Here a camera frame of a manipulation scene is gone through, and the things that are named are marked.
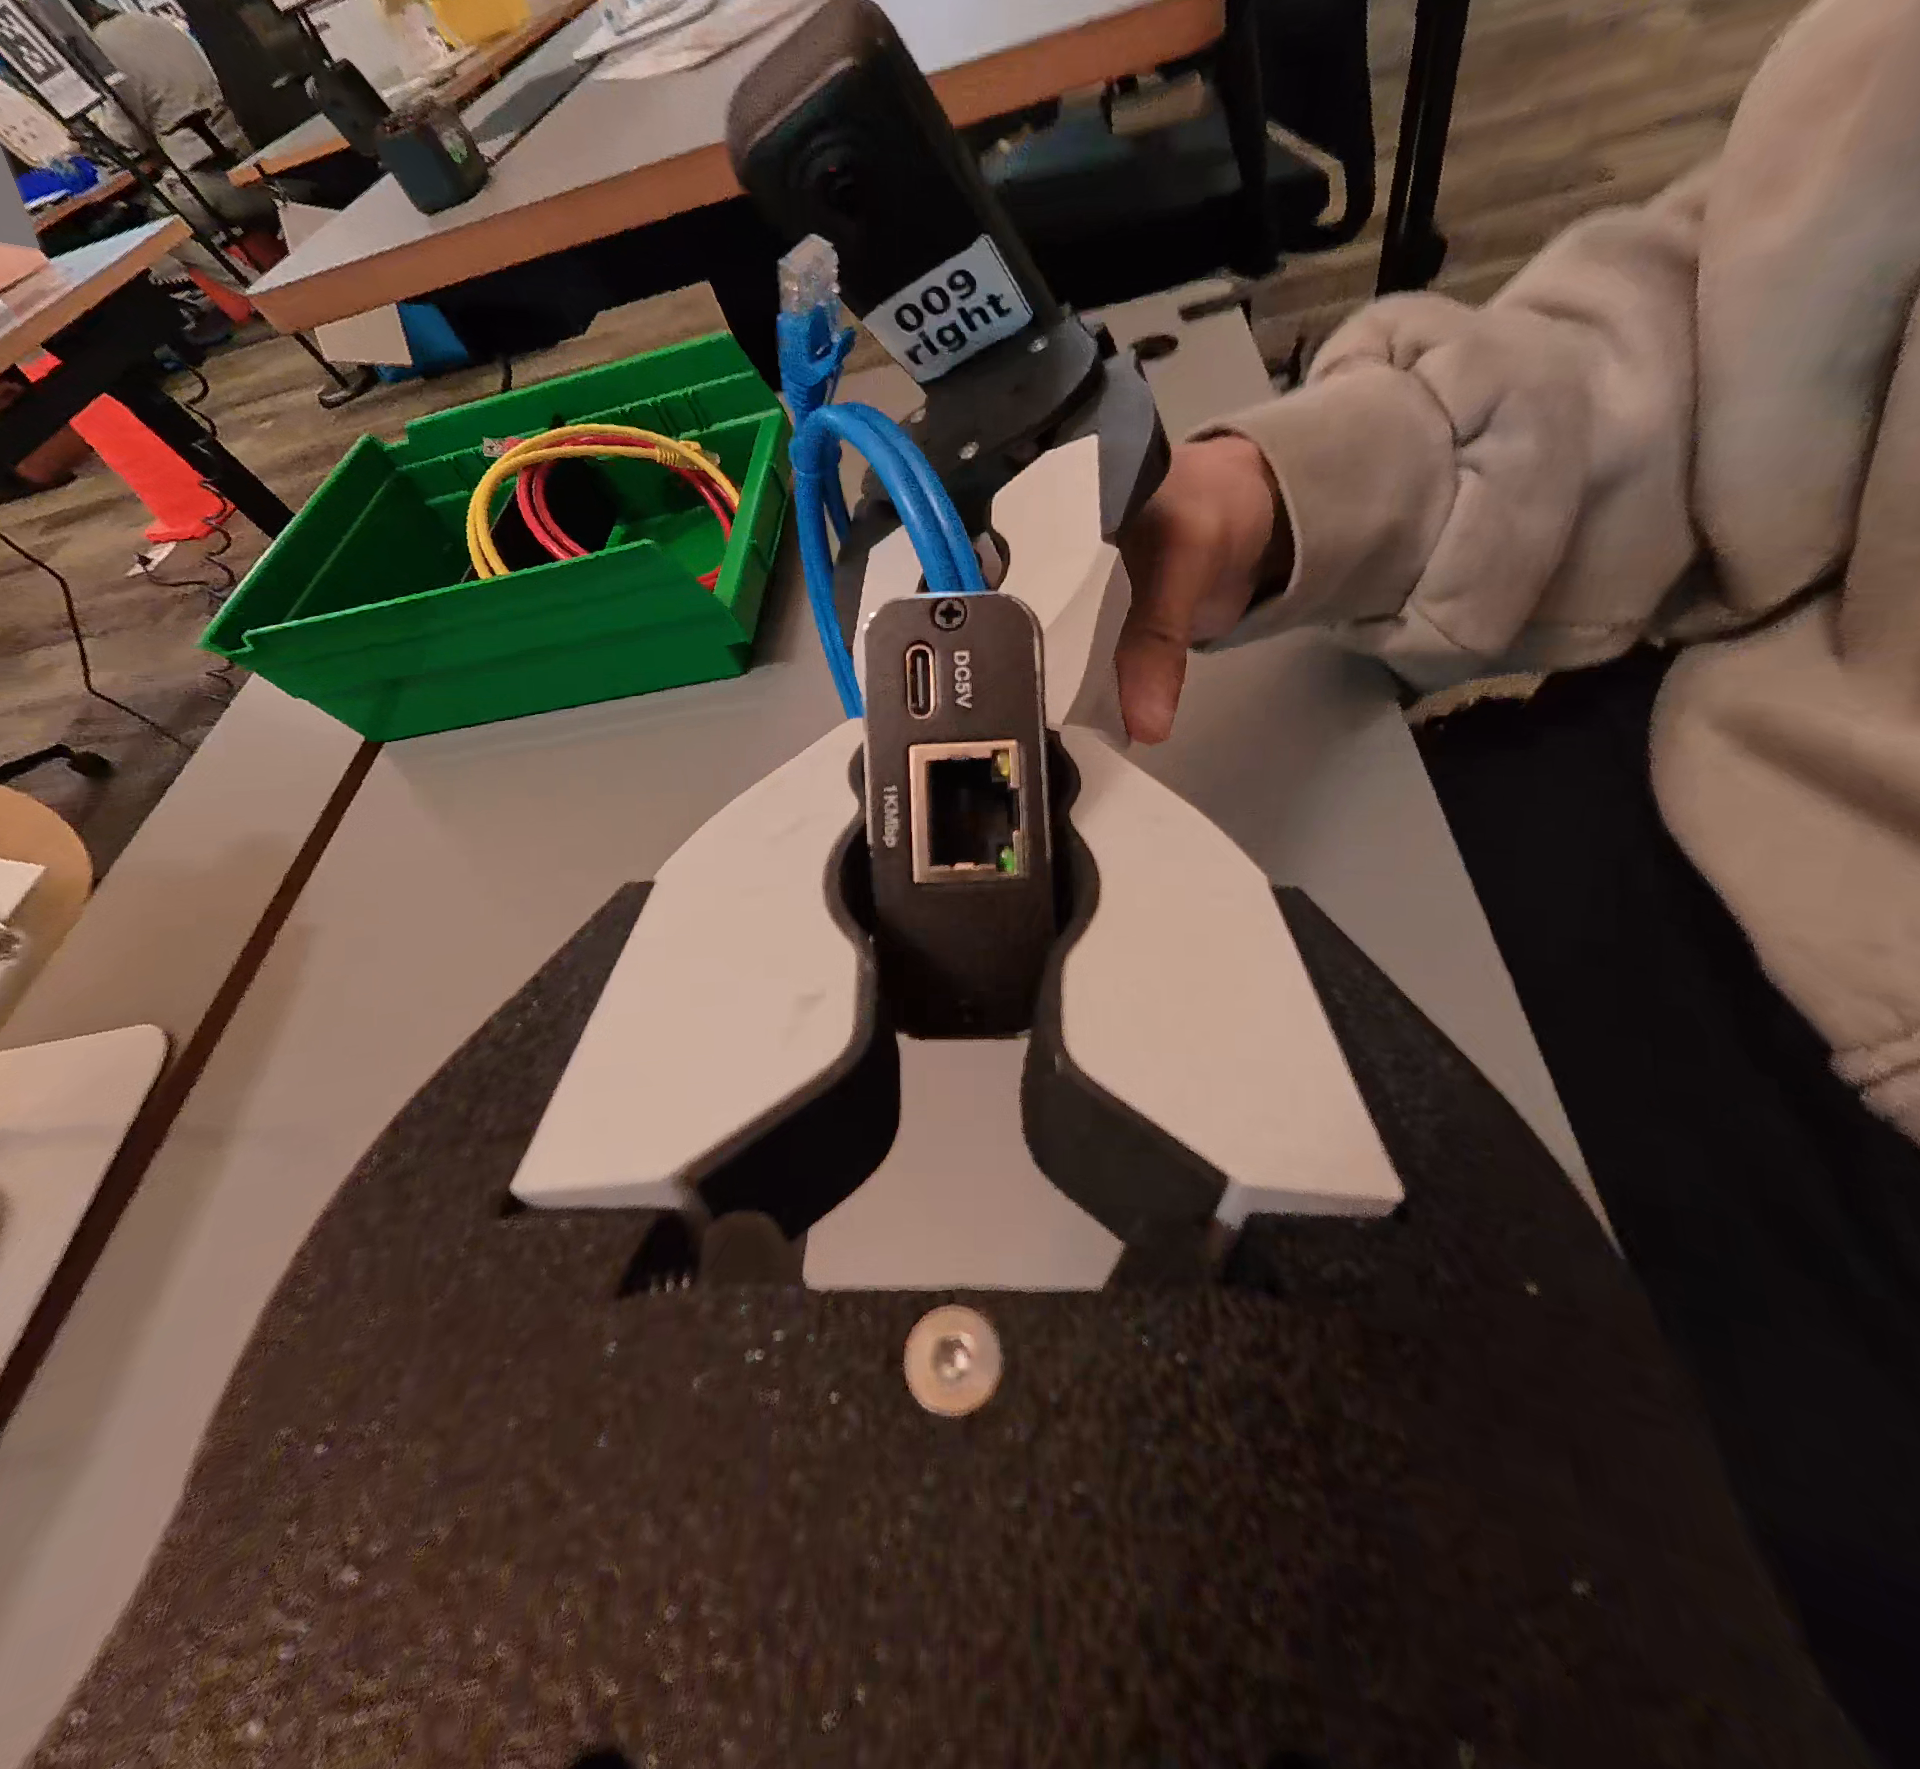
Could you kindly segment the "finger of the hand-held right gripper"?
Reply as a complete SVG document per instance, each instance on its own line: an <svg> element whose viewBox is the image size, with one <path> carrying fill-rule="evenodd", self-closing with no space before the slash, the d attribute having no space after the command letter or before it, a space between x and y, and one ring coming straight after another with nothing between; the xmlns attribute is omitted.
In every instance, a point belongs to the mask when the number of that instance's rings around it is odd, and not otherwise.
<svg viewBox="0 0 1920 1769"><path fill-rule="evenodd" d="M1132 586L1103 531L1099 443L1072 441L1019 472L991 502L991 532L1005 557L999 591L1043 629L1046 724L1128 746L1117 639Z"/></svg>

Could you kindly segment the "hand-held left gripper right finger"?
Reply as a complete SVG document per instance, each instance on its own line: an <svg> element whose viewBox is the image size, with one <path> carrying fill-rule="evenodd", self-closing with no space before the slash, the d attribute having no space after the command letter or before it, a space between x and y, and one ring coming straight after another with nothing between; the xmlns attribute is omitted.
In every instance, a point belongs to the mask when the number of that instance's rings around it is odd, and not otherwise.
<svg viewBox="0 0 1920 1769"><path fill-rule="evenodd" d="M1281 891L1098 733L1067 733L1072 906L1027 1040L1027 1150L1098 1223L1384 1218L1405 1187Z"/></svg>

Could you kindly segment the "black office chair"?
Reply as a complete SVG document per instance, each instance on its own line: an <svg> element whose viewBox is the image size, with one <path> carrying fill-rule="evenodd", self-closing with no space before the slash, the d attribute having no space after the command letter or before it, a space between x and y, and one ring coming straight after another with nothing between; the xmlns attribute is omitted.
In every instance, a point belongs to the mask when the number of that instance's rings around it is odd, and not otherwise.
<svg viewBox="0 0 1920 1769"><path fill-rule="evenodd" d="M1350 245L1378 206L1373 0L1226 0L1214 86L1247 274Z"/></svg>

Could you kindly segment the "instruction sheet on stand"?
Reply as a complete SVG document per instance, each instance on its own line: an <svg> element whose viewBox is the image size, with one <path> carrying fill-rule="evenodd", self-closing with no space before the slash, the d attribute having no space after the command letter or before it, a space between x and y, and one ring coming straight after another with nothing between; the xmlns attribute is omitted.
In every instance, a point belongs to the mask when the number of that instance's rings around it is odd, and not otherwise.
<svg viewBox="0 0 1920 1769"><path fill-rule="evenodd" d="M2 786L2 1022L45 975L92 891L77 829L37 797Z"/></svg>

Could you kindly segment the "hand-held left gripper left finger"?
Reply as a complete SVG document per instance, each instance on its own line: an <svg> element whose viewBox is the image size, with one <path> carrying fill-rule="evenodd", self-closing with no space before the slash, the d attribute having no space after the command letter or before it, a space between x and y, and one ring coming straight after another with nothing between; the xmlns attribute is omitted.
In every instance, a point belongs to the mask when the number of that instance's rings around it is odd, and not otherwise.
<svg viewBox="0 0 1920 1769"><path fill-rule="evenodd" d="M635 927L518 1161L545 1211L829 1215L900 1125L872 940L844 897L863 725L716 812Z"/></svg>

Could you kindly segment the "black ethernet splitter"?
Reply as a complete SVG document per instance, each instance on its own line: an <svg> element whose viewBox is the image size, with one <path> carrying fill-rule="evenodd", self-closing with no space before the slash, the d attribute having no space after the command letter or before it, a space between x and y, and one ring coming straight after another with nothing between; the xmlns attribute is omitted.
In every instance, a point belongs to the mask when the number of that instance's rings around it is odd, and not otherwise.
<svg viewBox="0 0 1920 1769"><path fill-rule="evenodd" d="M1069 912L1043 625L1002 591L917 593L861 651L887 1009L920 1040L1022 1036Z"/></svg>

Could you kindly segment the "black cup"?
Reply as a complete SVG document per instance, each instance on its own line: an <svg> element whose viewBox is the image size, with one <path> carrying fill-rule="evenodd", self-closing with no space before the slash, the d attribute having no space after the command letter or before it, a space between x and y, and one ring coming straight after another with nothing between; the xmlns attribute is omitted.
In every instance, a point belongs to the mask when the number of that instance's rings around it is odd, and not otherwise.
<svg viewBox="0 0 1920 1769"><path fill-rule="evenodd" d="M481 193L489 164L460 109L418 99L373 129L373 156L420 217L433 218Z"/></svg>

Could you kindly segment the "person's right hand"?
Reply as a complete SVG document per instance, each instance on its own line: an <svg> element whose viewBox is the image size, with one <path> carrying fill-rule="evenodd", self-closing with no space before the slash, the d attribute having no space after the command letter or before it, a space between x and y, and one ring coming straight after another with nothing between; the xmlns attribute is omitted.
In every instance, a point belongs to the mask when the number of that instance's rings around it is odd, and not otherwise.
<svg viewBox="0 0 1920 1769"><path fill-rule="evenodd" d="M1129 608L1117 639L1125 733L1158 746L1175 730L1188 661L1226 642L1292 575L1294 543L1265 452L1219 432L1173 451L1158 492L1120 534Z"/></svg>

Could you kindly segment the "orange traffic cone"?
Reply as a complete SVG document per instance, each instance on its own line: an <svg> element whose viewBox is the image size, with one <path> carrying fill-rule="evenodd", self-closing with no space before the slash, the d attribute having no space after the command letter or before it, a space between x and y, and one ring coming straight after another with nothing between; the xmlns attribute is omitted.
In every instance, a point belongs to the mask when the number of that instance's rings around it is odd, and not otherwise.
<svg viewBox="0 0 1920 1769"><path fill-rule="evenodd" d="M229 503L192 460L147 428L113 395L98 395L70 419L85 445L150 512L147 543L198 543L224 528Z"/></svg>

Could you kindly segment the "black pole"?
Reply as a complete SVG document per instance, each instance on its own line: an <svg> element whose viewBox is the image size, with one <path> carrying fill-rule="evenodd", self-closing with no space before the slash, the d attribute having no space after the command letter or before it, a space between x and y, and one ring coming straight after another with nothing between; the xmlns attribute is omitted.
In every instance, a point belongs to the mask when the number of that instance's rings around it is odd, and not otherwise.
<svg viewBox="0 0 1920 1769"><path fill-rule="evenodd" d="M1378 296L1422 292L1446 264L1438 205L1472 8L1475 0L1414 5Z"/></svg>

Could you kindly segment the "green plastic bin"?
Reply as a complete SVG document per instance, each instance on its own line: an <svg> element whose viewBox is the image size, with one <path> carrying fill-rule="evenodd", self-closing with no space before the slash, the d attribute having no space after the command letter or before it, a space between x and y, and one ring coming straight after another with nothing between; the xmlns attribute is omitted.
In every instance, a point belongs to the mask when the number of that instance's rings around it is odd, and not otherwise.
<svg viewBox="0 0 1920 1769"><path fill-rule="evenodd" d="M608 513L576 557L513 567L511 448ZM360 437L214 612L203 651L371 742L747 672L788 515L788 419L728 330Z"/></svg>

